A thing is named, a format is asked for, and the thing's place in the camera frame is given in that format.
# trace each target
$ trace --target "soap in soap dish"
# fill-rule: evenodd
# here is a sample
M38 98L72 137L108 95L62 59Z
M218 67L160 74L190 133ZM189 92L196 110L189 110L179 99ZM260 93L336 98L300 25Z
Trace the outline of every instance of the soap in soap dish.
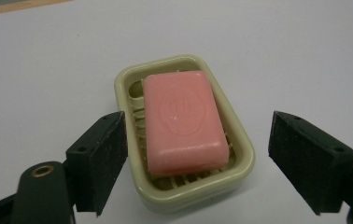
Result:
M150 75L177 71L203 71L211 84L227 142L229 162L218 170L198 174L156 177L148 172L145 105L142 83ZM115 80L119 109L125 112L128 160L136 190L152 211L171 213L237 189L252 170L253 146L233 108L205 62L180 55L122 70Z

